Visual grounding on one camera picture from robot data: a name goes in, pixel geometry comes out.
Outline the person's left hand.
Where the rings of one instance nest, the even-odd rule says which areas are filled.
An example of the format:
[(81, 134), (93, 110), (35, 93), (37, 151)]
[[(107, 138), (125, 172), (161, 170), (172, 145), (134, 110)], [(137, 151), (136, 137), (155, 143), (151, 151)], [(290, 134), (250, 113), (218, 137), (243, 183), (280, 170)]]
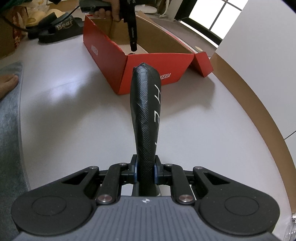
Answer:
[(104, 9), (100, 9), (95, 11), (92, 15), (95, 18), (105, 19), (105, 18), (113, 18), (113, 20), (119, 22), (121, 21), (119, 11), (120, 11), (120, 2), (119, 0), (105, 0), (105, 2), (111, 4), (111, 11), (106, 11)]

